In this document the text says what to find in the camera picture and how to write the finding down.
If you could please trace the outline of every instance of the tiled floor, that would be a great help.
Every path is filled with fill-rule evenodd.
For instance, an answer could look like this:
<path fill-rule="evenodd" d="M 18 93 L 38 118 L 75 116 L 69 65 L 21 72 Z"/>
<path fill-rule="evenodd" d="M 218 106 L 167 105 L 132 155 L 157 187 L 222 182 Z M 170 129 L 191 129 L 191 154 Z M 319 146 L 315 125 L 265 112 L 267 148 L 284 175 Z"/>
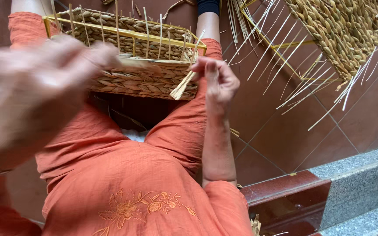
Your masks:
<path fill-rule="evenodd" d="M 85 8 L 108 10 L 108 6 L 102 5 L 98 0 L 60 0 L 60 2 L 64 5 L 72 3 L 73 7 L 77 7 L 81 3 Z M 147 15 L 154 19 L 159 18 L 159 14 L 165 13 L 167 8 L 175 2 L 175 0 L 167 0 L 153 3 L 147 0 L 134 0 L 134 4 L 137 4 L 141 10 L 146 7 Z M 119 6 L 126 13 L 131 11 L 131 1 L 129 0 L 119 0 Z M 56 8 L 58 11 L 64 10 L 61 5 L 57 5 Z M 264 9 L 265 6 L 261 5 L 261 1 L 249 6 L 249 11 L 256 20 L 260 19 Z M 9 11 L 9 1 L 0 0 L 0 46 L 7 46 L 10 43 L 7 30 Z M 196 6 L 182 4 L 171 10 L 166 22 L 185 28 L 192 27 L 192 31 L 195 31 L 196 11 Z M 282 17 L 277 19 L 276 16 L 280 12 Z M 264 26 L 265 31 L 269 30 L 270 38 L 277 34 L 280 29 L 277 25 L 281 23 L 281 20 L 286 19 L 287 13 L 287 10 L 283 9 L 281 1 Z M 292 40 L 301 29 L 296 26 L 288 34 L 291 28 L 289 26 L 293 23 L 293 19 L 287 20 L 286 26 L 276 36 L 275 40 L 278 43 L 287 35 L 286 40 Z M 252 50 L 248 42 L 241 48 L 239 55 L 235 55 L 237 49 L 231 36 L 225 0 L 220 17 L 220 30 L 226 30 L 221 34 L 221 43 L 223 57 L 227 59 L 227 62 L 230 62 L 233 57 L 232 64 L 239 62 Z M 297 40 L 302 39 L 305 35 L 301 31 Z M 244 40 L 241 34 L 238 35 L 238 40 L 237 48 Z M 257 39 L 251 41 L 253 46 L 258 44 Z M 295 58 L 290 58 L 289 62 L 293 67 L 298 67 L 302 74 L 320 53 L 319 50 L 314 52 L 316 48 L 315 45 L 302 46 L 299 48 L 301 53 L 297 54 L 298 56 Z M 288 55 L 291 51 L 292 49 L 287 50 L 286 54 Z M 265 55 L 249 80 L 247 78 L 259 61 L 255 53 L 251 52 L 243 62 L 231 66 L 241 80 L 241 86 L 234 98 L 230 115 L 231 127 L 240 132 L 240 138 L 231 137 L 240 184 L 244 186 L 254 184 L 378 148 L 378 62 L 376 60 L 378 52 L 375 53 L 373 61 L 370 63 L 370 68 L 375 67 L 374 72 L 369 78 L 367 76 L 368 80 L 364 81 L 362 85 L 357 83 L 354 86 L 349 95 L 346 109 L 342 111 L 341 105 L 338 105 L 311 131 L 307 131 L 307 129 L 333 106 L 333 100 L 339 95 L 339 92 L 335 91 L 339 84 L 331 84 L 308 97 L 286 114 L 281 115 L 290 107 L 285 106 L 278 110 L 276 108 L 297 87 L 299 79 L 293 76 L 290 80 L 292 72 L 284 67 L 272 81 L 279 69 L 279 66 L 272 69 L 276 60 L 271 61 L 273 55 L 266 50 L 265 45 L 259 45 L 255 52 L 259 57 L 264 53 Z M 300 65 L 312 52 L 314 52 L 313 55 Z M 298 97 L 302 98 L 309 92 L 308 88 Z M 163 119 L 178 104 L 178 102 L 161 99 L 141 99 L 119 95 L 113 99 L 118 110 L 139 120 L 147 128 Z M 150 109 L 150 116 L 146 115 L 148 109 Z M 13 178 L 9 181 L 9 189 L 14 196 L 14 206 L 24 216 L 39 221 L 43 220 L 40 209 L 45 198 L 45 183 L 38 179 L 33 161 L 26 163 L 13 173 Z"/>

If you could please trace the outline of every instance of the leg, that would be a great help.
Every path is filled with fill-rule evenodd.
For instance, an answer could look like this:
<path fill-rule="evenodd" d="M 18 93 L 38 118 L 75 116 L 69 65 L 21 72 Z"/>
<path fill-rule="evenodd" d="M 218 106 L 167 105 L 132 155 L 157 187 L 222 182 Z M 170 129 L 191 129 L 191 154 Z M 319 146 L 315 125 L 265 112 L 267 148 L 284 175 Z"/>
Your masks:
<path fill-rule="evenodd" d="M 38 13 L 45 14 L 44 9 L 48 8 L 48 4 L 50 6 L 50 1 L 42 2 L 45 5 L 42 6 L 40 0 L 13 0 L 8 26 L 12 48 L 21 48 L 47 38 L 42 16 Z M 56 32 L 54 24 L 51 32 Z M 81 160 L 97 157 L 103 152 L 103 148 L 112 147 L 120 140 L 128 138 L 120 132 L 119 127 L 109 117 L 92 106 L 85 105 L 74 120 L 36 155 L 37 169 L 41 178 L 48 182 L 48 191 Z"/>
<path fill-rule="evenodd" d="M 206 56 L 222 60 L 219 44 L 220 29 L 216 13 L 205 12 L 199 15 L 197 36 L 202 30 L 205 30 L 205 39 L 202 41 L 207 45 Z M 196 175 L 202 162 L 206 124 L 206 85 L 205 78 L 202 78 L 195 99 L 174 110 L 151 129 L 145 138 L 146 143 L 162 148 L 177 158 L 192 176 Z"/>

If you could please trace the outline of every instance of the woven panel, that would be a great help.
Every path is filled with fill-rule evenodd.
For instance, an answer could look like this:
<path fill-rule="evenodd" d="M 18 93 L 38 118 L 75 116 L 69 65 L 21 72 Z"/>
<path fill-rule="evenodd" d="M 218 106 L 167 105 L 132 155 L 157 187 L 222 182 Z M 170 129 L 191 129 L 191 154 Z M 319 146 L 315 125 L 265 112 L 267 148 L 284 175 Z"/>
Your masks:
<path fill-rule="evenodd" d="M 61 15 L 67 15 L 68 12 L 62 12 Z M 115 16 L 109 13 L 101 13 L 103 26 L 110 26 L 116 28 Z M 74 29 L 75 37 L 81 40 L 86 45 L 92 45 L 94 42 L 102 41 L 101 29 L 90 26 L 89 24 L 100 25 L 100 14 L 98 11 L 84 9 L 83 14 L 79 8 L 73 10 L 73 20 L 88 24 L 87 34 L 89 42 L 87 42 L 87 35 L 85 28 L 82 25 L 77 25 Z M 145 21 L 132 19 L 128 17 L 119 17 L 118 25 L 120 29 L 132 30 L 140 33 L 146 33 Z M 163 37 L 168 37 L 174 40 L 183 41 L 184 34 L 187 33 L 184 29 L 177 29 L 177 27 L 163 25 L 161 27 Z M 149 35 L 160 36 L 160 24 L 148 24 Z M 104 38 L 106 42 L 111 42 L 118 46 L 118 39 L 116 33 L 104 31 Z M 173 99 L 170 93 L 180 84 L 183 78 L 190 72 L 190 58 L 192 57 L 192 49 L 170 45 L 168 39 L 163 40 L 162 44 L 158 42 L 149 42 L 147 51 L 147 40 L 137 38 L 120 36 L 121 57 L 129 59 L 145 59 L 148 53 L 147 62 L 154 63 L 161 70 L 160 73 L 153 73 L 152 71 L 144 71 L 141 69 L 135 70 L 133 68 L 125 68 L 123 71 L 113 69 L 111 71 L 103 71 L 101 77 L 96 78 L 96 84 L 91 87 L 92 91 L 118 93 L 131 95 L 135 97 L 152 97 Z M 181 100 L 191 100 L 195 97 L 197 92 L 196 83 L 188 83 L 185 91 L 181 96 Z"/>
<path fill-rule="evenodd" d="M 344 80 L 378 45 L 378 0 L 284 1 Z"/>

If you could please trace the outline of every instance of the wicker basket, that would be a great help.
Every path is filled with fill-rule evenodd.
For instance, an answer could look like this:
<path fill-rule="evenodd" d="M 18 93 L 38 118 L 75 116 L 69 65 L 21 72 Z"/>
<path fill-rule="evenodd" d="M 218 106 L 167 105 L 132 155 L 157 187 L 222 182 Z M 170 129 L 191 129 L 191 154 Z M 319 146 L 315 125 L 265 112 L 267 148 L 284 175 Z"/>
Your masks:
<path fill-rule="evenodd" d="M 284 0 L 344 81 L 378 45 L 378 0 Z"/>
<path fill-rule="evenodd" d="M 118 30 L 116 30 L 116 16 L 114 14 L 85 8 L 76 8 L 71 13 L 75 37 L 84 44 L 91 46 L 96 41 L 102 41 L 103 30 L 104 40 L 118 46 L 118 31 L 121 57 L 143 60 L 153 63 L 161 69 L 160 73 L 135 70 L 135 68 L 103 71 L 103 76 L 96 78 L 97 84 L 92 86 L 92 91 L 136 97 L 173 99 L 170 93 L 179 85 L 186 83 L 187 86 L 184 92 L 182 91 L 180 99 L 191 100 L 194 98 L 197 92 L 197 84 L 187 83 L 188 78 L 186 77 L 187 75 L 193 76 L 189 66 L 191 65 L 191 60 L 192 62 L 196 61 L 198 50 L 196 50 L 195 54 L 193 51 L 196 48 L 202 49 L 202 53 L 205 54 L 206 46 L 190 30 L 167 24 L 160 25 L 151 21 L 146 23 L 146 21 L 125 16 L 118 17 Z M 57 20 L 68 25 L 70 19 L 62 19 L 63 16 L 69 18 L 69 11 L 57 14 Z M 55 20 L 54 15 L 44 16 L 43 19 L 50 37 L 49 26 L 50 22 Z M 69 30 L 65 33 L 71 35 L 72 31 Z M 194 39 L 199 42 L 197 44 L 192 43 Z"/>

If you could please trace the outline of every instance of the embroidered leaf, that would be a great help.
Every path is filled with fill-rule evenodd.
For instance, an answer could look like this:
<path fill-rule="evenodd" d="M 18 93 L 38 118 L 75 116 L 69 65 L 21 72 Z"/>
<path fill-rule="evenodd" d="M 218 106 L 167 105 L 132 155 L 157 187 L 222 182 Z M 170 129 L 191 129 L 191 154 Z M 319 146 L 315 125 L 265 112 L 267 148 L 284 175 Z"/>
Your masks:
<path fill-rule="evenodd" d="M 122 201 L 122 192 L 123 192 L 123 189 L 120 189 L 117 193 L 115 193 L 115 199 L 117 203 Z"/>
<path fill-rule="evenodd" d="M 192 216 L 196 216 L 196 213 L 195 213 L 194 210 L 192 210 L 192 208 L 190 208 L 189 206 L 187 206 L 186 209 L 188 210 L 189 214 L 191 214 Z"/>
<path fill-rule="evenodd" d="M 116 212 L 107 210 L 107 211 L 100 211 L 99 216 L 103 220 L 113 220 L 116 217 Z"/>
<path fill-rule="evenodd" d="M 145 199 L 141 199 L 141 202 L 144 203 L 145 205 L 149 205 L 149 203 Z"/>
<path fill-rule="evenodd" d="M 154 200 L 156 200 L 158 197 L 159 197 L 160 195 L 159 194 L 157 194 L 157 195 L 155 195 L 154 197 L 152 197 L 152 201 L 154 201 Z"/>
<path fill-rule="evenodd" d="M 118 229 L 121 229 L 123 224 L 125 223 L 125 218 L 123 216 L 118 218 Z"/>
<path fill-rule="evenodd" d="M 135 210 L 135 211 L 133 211 L 133 212 L 132 212 L 132 217 L 133 217 L 134 219 L 138 219 L 138 220 L 142 220 L 142 221 L 144 221 L 144 222 L 147 222 L 147 221 L 145 220 L 145 215 L 144 215 L 142 212 L 140 212 L 139 210 Z"/>
<path fill-rule="evenodd" d="M 109 205 L 112 208 L 116 208 L 116 206 L 118 205 L 118 202 L 116 201 L 115 196 L 113 194 L 110 196 Z"/>
<path fill-rule="evenodd" d="M 125 194 L 125 201 L 129 200 L 129 201 L 133 202 L 134 199 L 135 199 L 134 191 L 129 190 L 128 193 Z"/>

